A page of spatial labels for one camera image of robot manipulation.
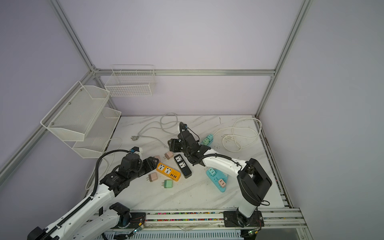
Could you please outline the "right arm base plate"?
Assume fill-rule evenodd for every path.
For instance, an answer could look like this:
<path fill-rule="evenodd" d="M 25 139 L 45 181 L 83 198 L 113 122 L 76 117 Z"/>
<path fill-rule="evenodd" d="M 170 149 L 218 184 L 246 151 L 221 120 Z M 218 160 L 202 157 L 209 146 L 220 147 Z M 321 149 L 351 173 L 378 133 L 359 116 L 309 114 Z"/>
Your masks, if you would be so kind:
<path fill-rule="evenodd" d="M 262 228 L 265 226 L 261 211 L 254 211 L 249 218 L 243 216 L 239 211 L 224 211 L 223 215 L 225 227 Z"/>

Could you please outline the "green adapter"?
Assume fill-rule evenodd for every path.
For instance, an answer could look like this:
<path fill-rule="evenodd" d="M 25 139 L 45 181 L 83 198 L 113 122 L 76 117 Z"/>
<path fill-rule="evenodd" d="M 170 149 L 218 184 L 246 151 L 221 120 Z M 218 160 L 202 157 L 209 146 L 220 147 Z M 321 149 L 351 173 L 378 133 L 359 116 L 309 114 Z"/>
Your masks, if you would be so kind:
<path fill-rule="evenodd" d="M 165 188 L 165 189 L 170 189 L 173 187 L 173 180 L 164 180 L 162 186 Z"/>

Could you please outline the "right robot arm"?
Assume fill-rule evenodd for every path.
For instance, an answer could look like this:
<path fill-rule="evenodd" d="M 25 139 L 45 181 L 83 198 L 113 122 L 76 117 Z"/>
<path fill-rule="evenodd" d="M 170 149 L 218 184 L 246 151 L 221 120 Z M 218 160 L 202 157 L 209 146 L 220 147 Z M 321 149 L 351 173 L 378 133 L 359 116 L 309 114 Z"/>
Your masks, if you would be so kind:
<path fill-rule="evenodd" d="M 233 159 L 218 153 L 209 146 L 200 144 L 193 136 L 193 131 L 186 124 L 179 124 L 176 139 L 168 140 L 169 150 L 183 153 L 193 165 L 212 167 L 237 179 L 243 201 L 236 210 L 236 219 L 240 226 L 248 226 L 263 205 L 265 196 L 272 186 L 272 180 L 256 159 L 248 161 Z"/>

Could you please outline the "teal adapter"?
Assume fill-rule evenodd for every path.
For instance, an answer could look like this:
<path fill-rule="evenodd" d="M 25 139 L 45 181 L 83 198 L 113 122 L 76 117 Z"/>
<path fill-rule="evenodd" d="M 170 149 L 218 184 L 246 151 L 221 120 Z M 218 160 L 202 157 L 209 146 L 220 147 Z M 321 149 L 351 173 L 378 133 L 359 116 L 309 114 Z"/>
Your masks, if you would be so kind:
<path fill-rule="evenodd" d="M 209 173 L 212 177 L 214 177 L 216 175 L 216 171 L 213 169 L 213 168 L 209 168 Z"/>

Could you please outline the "teal power strip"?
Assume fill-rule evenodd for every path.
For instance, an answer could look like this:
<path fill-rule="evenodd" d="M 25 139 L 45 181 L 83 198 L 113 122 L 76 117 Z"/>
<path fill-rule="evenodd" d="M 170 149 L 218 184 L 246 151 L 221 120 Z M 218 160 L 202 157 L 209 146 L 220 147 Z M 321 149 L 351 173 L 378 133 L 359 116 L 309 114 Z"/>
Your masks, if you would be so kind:
<path fill-rule="evenodd" d="M 226 187 L 227 187 L 227 181 L 228 181 L 228 175 L 227 174 L 224 174 L 222 171 L 220 170 L 217 170 L 217 169 L 214 169 L 216 171 L 216 175 L 214 177 L 212 177 L 209 173 L 209 171 L 206 170 L 206 174 L 208 176 L 208 178 L 213 182 L 213 184 L 217 187 L 217 189 L 221 192 L 221 193 L 224 193 L 226 191 Z M 225 188 L 221 188 L 218 184 L 218 181 L 219 179 L 223 179 L 225 182 L 226 182 L 226 187 Z"/>

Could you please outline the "blue power strip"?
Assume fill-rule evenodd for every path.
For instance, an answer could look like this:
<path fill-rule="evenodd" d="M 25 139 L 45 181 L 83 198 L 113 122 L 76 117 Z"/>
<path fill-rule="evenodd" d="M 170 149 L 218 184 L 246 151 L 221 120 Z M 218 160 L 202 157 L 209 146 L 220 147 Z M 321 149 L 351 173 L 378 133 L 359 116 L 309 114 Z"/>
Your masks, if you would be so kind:
<path fill-rule="evenodd" d="M 213 142 L 213 139 L 205 138 L 205 139 L 202 141 L 201 145 L 203 145 L 203 146 L 208 146 L 208 147 L 209 147 L 209 146 L 212 144 L 212 142 Z"/>

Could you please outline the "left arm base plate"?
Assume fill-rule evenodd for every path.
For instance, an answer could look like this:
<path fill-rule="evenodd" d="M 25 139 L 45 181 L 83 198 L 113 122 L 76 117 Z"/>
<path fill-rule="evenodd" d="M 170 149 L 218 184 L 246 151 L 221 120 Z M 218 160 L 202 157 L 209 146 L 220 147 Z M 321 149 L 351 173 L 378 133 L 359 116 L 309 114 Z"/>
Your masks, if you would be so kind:
<path fill-rule="evenodd" d="M 136 229 L 144 225 L 146 220 L 146 213 L 130 213 L 129 216 L 118 216 L 118 221 L 112 226 L 112 229 Z"/>

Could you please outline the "teal adapter strip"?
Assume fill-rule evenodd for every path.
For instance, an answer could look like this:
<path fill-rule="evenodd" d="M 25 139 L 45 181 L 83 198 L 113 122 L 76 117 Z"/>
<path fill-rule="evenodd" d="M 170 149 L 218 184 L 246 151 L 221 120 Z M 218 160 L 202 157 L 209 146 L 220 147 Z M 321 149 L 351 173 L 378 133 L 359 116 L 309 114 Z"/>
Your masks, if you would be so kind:
<path fill-rule="evenodd" d="M 212 134 L 210 134 L 207 136 L 207 139 L 209 140 L 209 142 L 211 142 L 211 141 L 213 141 L 214 136 Z"/>

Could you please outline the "black power strip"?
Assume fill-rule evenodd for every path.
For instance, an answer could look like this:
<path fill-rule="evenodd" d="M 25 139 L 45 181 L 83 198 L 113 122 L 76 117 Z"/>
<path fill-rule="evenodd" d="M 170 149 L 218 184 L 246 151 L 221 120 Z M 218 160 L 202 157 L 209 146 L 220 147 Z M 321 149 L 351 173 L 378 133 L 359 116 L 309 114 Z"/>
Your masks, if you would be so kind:
<path fill-rule="evenodd" d="M 186 161 L 181 155 L 175 155 L 174 160 L 177 163 L 181 173 L 183 174 L 184 178 L 187 179 L 192 175 L 192 171 L 187 165 Z"/>

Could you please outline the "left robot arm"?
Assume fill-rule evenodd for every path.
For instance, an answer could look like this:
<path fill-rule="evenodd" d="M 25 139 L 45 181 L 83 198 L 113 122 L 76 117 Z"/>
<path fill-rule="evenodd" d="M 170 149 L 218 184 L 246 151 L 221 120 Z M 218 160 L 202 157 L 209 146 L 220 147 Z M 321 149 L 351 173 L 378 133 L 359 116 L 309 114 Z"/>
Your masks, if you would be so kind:
<path fill-rule="evenodd" d="M 28 234 L 29 240 L 92 240 L 107 230 L 118 227 L 139 226 L 145 214 L 132 215 L 131 210 L 121 203 L 110 204 L 130 183 L 154 171 L 159 159 L 141 159 L 141 150 L 134 147 L 123 150 L 125 156 L 121 163 L 102 179 L 99 167 L 104 157 L 115 153 L 103 153 L 95 166 L 95 184 L 91 193 L 81 200 L 68 213 L 46 228 L 36 227 Z"/>

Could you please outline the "orange power strip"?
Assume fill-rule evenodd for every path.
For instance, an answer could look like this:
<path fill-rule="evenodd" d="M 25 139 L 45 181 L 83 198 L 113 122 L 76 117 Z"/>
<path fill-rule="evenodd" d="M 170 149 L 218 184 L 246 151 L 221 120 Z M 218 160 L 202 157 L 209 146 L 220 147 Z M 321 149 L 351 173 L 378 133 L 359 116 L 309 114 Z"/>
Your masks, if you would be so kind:
<path fill-rule="evenodd" d="M 181 173 L 178 172 L 177 170 L 167 166 L 167 165 L 164 165 L 162 163 L 158 163 L 157 165 L 157 168 L 156 168 L 157 172 L 159 172 L 160 174 L 172 179 L 173 181 L 176 181 L 178 182 L 180 177 L 181 177 Z"/>

